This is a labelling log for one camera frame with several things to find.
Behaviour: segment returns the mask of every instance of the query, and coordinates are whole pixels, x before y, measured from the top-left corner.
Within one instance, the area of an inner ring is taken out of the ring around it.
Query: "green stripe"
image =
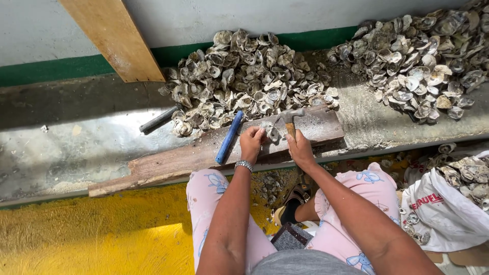
[[[315,30],[277,35],[280,44],[296,51],[331,48],[344,43],[356,32],[356,26]],[[197,49],[206,50],[212,43],[152,48],[151,52],[161,67],[176,66],[178,61]],[[55,81],[70,78],[114,73],[110,64],[101,55],[63,58],[0,67],[0,87]]]

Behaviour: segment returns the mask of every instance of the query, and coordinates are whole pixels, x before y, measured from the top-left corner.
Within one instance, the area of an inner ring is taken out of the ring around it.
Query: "blue handle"
[[[233,140],[233,136],[238,131],[238,127],[241,124],[242,118],[243,118],[243,111],[238,111],[238,113],[234,117],[233,123],[231,123],[231,127],[229,127],[229,131],[227,132],[226,137],[222,141],[221,148],[219,149],[219,152],[217,153],[217,157],[216,157],[217,163],[222,164],[222,162],[224,161],[224,157],[226,156],[229,145],[231,144],[231,141]]]

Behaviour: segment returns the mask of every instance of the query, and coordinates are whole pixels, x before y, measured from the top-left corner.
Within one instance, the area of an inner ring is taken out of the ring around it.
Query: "weathered wooden board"
[[[124,82],[165,81],[122,0],[59,0]]]
[[[325,106],[307,108],[304,117],[296,116],[294,118],[296,128],[301,129],[313,146],[344,137],[336,112],[327,112],[327,110],[328,108]],[[241,125],[239,132],[242,133],[250,126],[260,125],[263,121],[275,122],[275,120],[276,116],[274,115],[245,122]],[[259,158],[287,150],[287,140],[285,139],[287,130],[283,120],[277,122],[276,127],[280,131],[281,138],[276,143],[265,144]],[[220,128],[202,136],[201,142],[195,141],[174,150],[133,160],[129,163],[130,176],[90,185],[89,195],[100,197],[140,186],[152,186],[189,176],[192,171],[207,168],[220,169],[225,165],[235,163],[241,155],[239,137],[236,137],[231,143],[227,159],[223,165],[214,161],[228,130],[229,127]]]

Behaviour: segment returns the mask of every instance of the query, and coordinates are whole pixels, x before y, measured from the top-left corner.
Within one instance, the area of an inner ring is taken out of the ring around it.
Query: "metal watch band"
[[[244,166],[246,168],[248,168],[248,170],[253,173],[253,166],[251,165],[251,163],[245,161],[245,160],[240,160],[240,161],[237,161],[236,164],[234,165],[234,169],[236,170],[236,167],[238,166]]]

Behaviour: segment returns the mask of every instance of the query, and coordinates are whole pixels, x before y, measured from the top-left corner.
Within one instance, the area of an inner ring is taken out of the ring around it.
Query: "gray handle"
[[[153,118],[152,120],[150,120],[146,124],[141,125],[139,127],[139,131],[141,133],[146,132],[147,130],[149,130],[149,129],[155,127],[156,125],[158,125],[159,123],[161,123],[161,122],[167,120],[168,118],[170,118],[172,116],[172,114],[176,110],[180,110],[180,109],[182,109],[182,105],[180,103],[177,103],[174,107],[172,107],[168,111],[166,111],[166,112],[162,113],[161,115]]]

